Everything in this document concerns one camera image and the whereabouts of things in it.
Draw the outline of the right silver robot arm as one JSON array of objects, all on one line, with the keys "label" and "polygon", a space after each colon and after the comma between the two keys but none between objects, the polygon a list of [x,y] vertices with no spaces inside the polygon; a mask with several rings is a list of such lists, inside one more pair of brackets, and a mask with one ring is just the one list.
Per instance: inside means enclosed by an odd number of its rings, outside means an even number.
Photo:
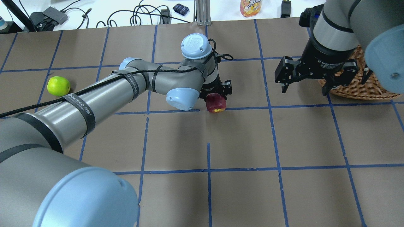
[{"label": "right silver robot arm", "polygon": [[282,57],[274,81],[286,93],[304,79],[324,79],[322,94],[348,86],[359,72],[350,56],[361,46],[365,63],[389,92],[403,94],[403,1],[327,0],[299,19],[310,37],[299,60]]}]

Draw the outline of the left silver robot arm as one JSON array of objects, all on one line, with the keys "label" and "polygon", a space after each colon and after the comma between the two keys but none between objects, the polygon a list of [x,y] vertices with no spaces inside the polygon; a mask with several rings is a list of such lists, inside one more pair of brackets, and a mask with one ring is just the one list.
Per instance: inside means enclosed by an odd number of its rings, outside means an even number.
[{"label": "left silver robot arm", "polygon": [[112,171],[64,154],[95,127],[144,92],[166,97],[181,111],[198,99],[232,94],[218,64],[232,61],[200,33],[181,42],[178,69],[126,58],[105,79],[59,99],[1,114],[2,227],[133,227],[139,201],[133,186]]}]

